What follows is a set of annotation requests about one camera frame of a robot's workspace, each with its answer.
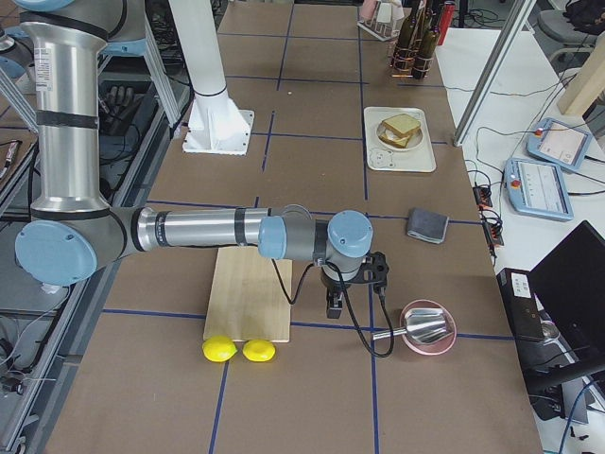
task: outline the black bag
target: black bag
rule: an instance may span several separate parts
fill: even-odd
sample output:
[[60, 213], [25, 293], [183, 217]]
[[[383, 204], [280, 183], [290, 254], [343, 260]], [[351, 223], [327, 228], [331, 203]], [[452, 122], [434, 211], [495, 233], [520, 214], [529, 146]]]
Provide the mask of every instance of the black bag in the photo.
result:
[[568, 2], [563, 16], [569, 19], [575, 30], [600, 35], [605, 31], [605, 0]]

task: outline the folded cloth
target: folded cloth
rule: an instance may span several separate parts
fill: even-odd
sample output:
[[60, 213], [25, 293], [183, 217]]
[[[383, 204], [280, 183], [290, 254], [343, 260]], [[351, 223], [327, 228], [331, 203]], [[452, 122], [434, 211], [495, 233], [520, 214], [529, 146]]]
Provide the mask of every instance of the folded cloth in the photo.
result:
[[412, 208], [407, 221], [407, 234], [429, 243], [441, 244], [450, 218], [439, 213]]

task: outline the pink bowl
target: pink bowl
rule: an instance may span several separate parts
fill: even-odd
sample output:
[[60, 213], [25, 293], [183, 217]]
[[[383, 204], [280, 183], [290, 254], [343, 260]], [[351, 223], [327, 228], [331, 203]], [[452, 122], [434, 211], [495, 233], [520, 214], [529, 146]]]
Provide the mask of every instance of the pink bowl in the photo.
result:
[[405, 334], [402, 335], [404, 342], [406, 345], [412, 349], [416, 353], [420, 353], [421, 355], [441, 355], [447, 352], [452, 346], [454, 346], [454, 342], [456, 342], [456, 334], [458, 331], [456, 330], [456, 324], [454, 323], [454, 319], [452, 315], [447, 311], [445, 307], [442, 305], [435, 303], [430, 300], [416, 300], [412, 301], [409, 305], [404, 307], [404, 310], [401, 311], [401, 316], [399, 317], [400, 326], [404, 326], [406, 323], [406, 314], [410, 309], [416, 307], [437, 307], [439, 309], [443, 309], [443, 315], [445, 316], [445, 320], [450, 325], [452, 329], [452, 335], [448, 336], [445, 339], [441, 339], [435, 343], [430, 345], [418, 344], [415, 343], [412, 339], [409, 339]]

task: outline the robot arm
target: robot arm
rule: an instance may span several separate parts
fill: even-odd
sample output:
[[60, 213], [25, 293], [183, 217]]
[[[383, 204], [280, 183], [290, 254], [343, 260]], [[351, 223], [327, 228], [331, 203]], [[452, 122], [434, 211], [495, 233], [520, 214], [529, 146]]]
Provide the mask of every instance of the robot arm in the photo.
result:
[[160, 213], [110, 207], [98, 187], [97, 56], [108, 41], [145, 38], [143, 0], [16, 3], [26, 9], [22, 28], [34, 42], [42, 194], [15, 252], [36, 279], [71, 285], [156, 247], [257, 245], [265, 257], [322, 266], [333, 317], [343, 286], [386, 286], [384, 256], [369, 254], [372, 225], [357, 212], [326, 222], [298, 206]]

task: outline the white table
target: white table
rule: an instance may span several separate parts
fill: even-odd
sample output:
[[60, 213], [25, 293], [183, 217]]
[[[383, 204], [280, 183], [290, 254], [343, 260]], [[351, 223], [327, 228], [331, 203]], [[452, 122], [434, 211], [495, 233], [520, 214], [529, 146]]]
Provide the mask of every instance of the white table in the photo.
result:
[[[497, 36], [498, 31], [496, 30], [450, 28], [444, 45], [437, 50], [441, 75], [448, 89], [448, 100], [456, 124], [472, 94], [457, 89], [472, 90], [475, 88]], [[492, 92], [527, 94], [543, 90], [556, 84], [558, 80], [558, 76], [533, 35], [524, 31], [517, 37], [511, 52], [504, 61], [493, 84]], [[468, 139], [463, 144], [465, 159], [474, 161], [479, 170], [490, 176], [492, 182], [498, 182], [500, 174], [476, 160], [477, 130], [480, 127], [489, 127], [500, 132], [531, 131], [532, 119], [552, 97], [549, 96], [551, 94], [554, 96], [558, 90], [559, 87], [532, 96], [489, 94]], [[558, 118], [570, 125], [583, 123], [580, 117], [562, 115], [556, 100], [542, 116]], [[479, 157], [495, 167], [503, 168], [511, 156], [528, 157], [525, 152], [526, 138], [527, 135], [522, 133], [502, 136], [491, 131], [481, 130], [478, 135]], [[605, 159], [605, 153], [596, 141], [591, 144], [588, 155]], [[474, 164], [470, 162], [467, 162], [467, 167], [475, 168]], [[580, 171], [605, 180], [605, 165], [603, 164], [584, 161]], [[470, 174], [470, 178], [473, 181], [475, 175]], [[577, 175], [565, 174], [564, 178], [567, 190], [570, 192], [592, 192], [605, 189], [603, 185]], [[486, 181], [484, 177], [477, 175], [477, 182], [485, 183]], [[575, 217], [568, 222], [519, 215], [512, 209], [506, 193], [500, 197], [499, 185], [493, 186], [493, 202], [495, 210], [500, 213], [504, 221], [505, 242], [505, 247], [496, 251], [498, 255], [495, 265], [496, 272], [505, 267], [531, 270], [584, 219], [588, 219], [602, 234], [605, 233], [605, 194], [572, 198]], [[589, 426], [586, 428], [576, 426], [576, 432], [578, 435], [584, 432], [589, 433], [590, 437], [584, 442], [578, 441], [577, 438], [568, 438], [565, 442], [564, 452], [603, 451], [605, 448], [605, 416], [591, 411], [589, 418]], [[564, 421], [556, 419], [543, 422], [537, 417], [536, 421], [544, 449], [558, 451]]]

